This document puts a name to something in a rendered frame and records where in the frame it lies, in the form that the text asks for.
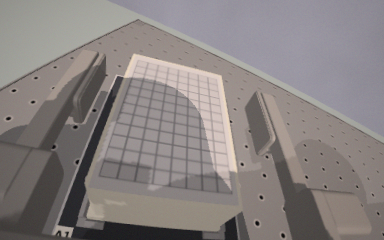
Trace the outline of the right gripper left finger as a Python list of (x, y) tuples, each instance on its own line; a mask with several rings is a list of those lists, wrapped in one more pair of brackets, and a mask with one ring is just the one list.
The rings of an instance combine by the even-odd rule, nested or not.
[(42, 234), (64, 170), (51, 151), (68, 117), (83, 123), (106, 77), (106, 55), (83, 49), (17, 142), (0, 141), (0, 240), (85, 240)]

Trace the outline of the beige deep-well block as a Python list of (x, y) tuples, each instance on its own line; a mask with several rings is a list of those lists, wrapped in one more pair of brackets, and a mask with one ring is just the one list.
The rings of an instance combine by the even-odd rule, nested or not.
[(133, 54), (85, 187), (87, 219), (219, 231), (243, 211), (222, 77)]

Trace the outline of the grey perforated base plate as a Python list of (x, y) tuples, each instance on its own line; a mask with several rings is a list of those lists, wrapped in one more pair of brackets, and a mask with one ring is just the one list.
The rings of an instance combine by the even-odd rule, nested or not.
[(68, 117), (51, 149), (58, 154), (64, 177), (43, 234), (53, 232), (116, 74), (124, 76), (137, 54), (222, 75), (243, 205), (237, 214), (240, 240), (292, 240), (272, 154), (256, 154), (245, 113), (255, 91), (273, 96), (308, 187), (356, 194), (372, 230), (354, 240), (384, 240), (384, 143), (276, 84), (139, 19), (1, 87), (0, 141), (17, 142), (83, 49), (106, 55), (106, 78), (84, 122), (74, 123)]

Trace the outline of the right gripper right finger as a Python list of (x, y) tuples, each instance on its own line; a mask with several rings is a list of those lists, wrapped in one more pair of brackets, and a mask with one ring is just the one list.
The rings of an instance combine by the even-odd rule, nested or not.
[(256, 154), (272, 154), (292, 240), (354, 240), (371, 233), (356, 194), (308, 187), (272, 95), (256, 91), (245, 112)]

